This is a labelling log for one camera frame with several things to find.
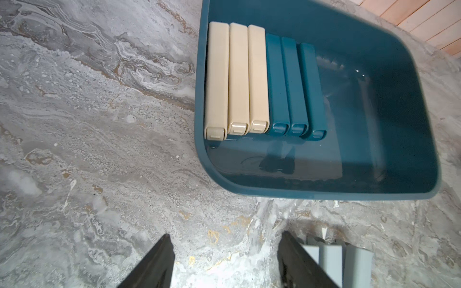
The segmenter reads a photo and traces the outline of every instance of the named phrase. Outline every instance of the wooden plank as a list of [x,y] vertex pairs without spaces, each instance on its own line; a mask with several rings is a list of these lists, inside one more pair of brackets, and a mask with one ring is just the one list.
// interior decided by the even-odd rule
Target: wooden plank
[[461,52],[461,38],[444,47],[442,51],[445,51],[450,55],[455,55],[456,53]]
[[394,25],[400,24],[429,0],[397,0],[381,15],[381,18]]
[[458,20],[455,24],[429,39],[427,43],[438,49],[442,49],[459,38],[461,38],[461,20]]
[[381,16],[397,0],[365,0],[360,6],[373,14]]
[[351,0],[351,1],[354,2],[357,5],[360,5],[363,2],[363,0]]
[[410,32],[453,1],[455,0],[430,0],[407,19],[403,20],[398,27]]
[[410,33],[427,41],[461,19],[461,0],[455,0]]

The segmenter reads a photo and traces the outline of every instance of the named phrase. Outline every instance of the wooden wall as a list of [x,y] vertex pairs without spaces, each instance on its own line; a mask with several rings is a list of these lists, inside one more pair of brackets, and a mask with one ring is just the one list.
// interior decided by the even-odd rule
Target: wooden wall
[[461,0],[351,0],[417,38],[461,58]]

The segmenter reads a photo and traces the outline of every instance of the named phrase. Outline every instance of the marble floor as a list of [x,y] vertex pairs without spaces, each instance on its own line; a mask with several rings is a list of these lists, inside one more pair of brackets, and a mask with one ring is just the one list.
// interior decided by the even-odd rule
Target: marble floor
[[443,172],[430,200],[244,197],[194,147],[200,0],[0,0],[0,287],[115,287],[164,234],[172,287],[280,287],[284,230],[374,251],[373,287],[461,287],[461,63],[418,66]]

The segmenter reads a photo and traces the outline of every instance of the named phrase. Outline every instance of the plastic basin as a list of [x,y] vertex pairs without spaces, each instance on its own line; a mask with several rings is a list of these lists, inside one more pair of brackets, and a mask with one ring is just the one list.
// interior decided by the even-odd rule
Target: plastic basin
[[[326,137],[203,139],[210,21],[258,25],[315,46]],[[411,54],[372,24],[308,0],[204,0],[195,86],[195,147],[219,185],[244,195],[323,200],[427,199],[440,165]]]

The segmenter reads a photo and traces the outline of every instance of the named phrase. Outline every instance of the gray marble surface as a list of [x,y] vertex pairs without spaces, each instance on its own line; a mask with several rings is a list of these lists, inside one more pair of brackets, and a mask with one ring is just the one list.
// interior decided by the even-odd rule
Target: gray marble surface
[[200,0],[0,0],[0,287],[115,287],[164,233],[172,287],[279,287],[283,230],[374,251],[373,287],[461,287],[461,64],[412,52],[443,172],[431,200],[244,197],[194,148]]

